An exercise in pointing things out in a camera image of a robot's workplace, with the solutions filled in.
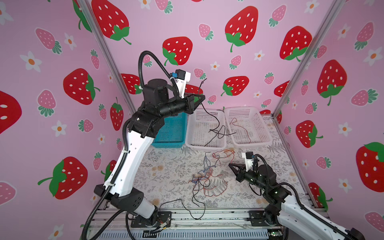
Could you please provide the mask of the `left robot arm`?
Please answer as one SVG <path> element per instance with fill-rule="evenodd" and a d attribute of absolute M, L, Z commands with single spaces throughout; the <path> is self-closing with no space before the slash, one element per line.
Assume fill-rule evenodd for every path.
<path fill-rule="evenodd" d="M 160 66 L 167 79 L 143 78 L 143 60 L 150 56 Z M 95 187 L 100 200 L 91 211 L 83 227 L 81 239 L 87 239 L 88 229 L 97 210 L 108 200 L 118 211 L 93 236 L 96 240 L 107 226 L 121 213 L 140 216 L 153 226 L 158 220 L 159 209 L 150 203 L 144 193 L 133 186 L 139 166 L 150 145 L 164 126 L 165 119 L 180 113 L 191 115 L 205 100 L 205 95 L 185 93 L 187 72 L 176 70 L 169 73 L 159 59 L 150 51 L 140 54 L 138 63 L 140 86 L 144 100 L 138 110 L 128 119 L 122 129 L 124 147 L 111 175 Z"/>

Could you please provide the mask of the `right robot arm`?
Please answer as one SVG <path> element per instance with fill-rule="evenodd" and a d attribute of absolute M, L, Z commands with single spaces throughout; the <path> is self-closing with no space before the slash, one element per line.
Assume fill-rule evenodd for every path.
<path fill-rule="evenodd" d="M 297 190 L 288 183 L 277 183 L 277 175 L 259 154 L 242 153 L 243 164 L 229 163 L 239 183 L 246 181 L 262 192 L 269 203 L 263 222 L 269 226 L 281 225 L 306 240 L 364 240 L 364 235 L 333 223 L 313 209 L 302 204 Z"/>

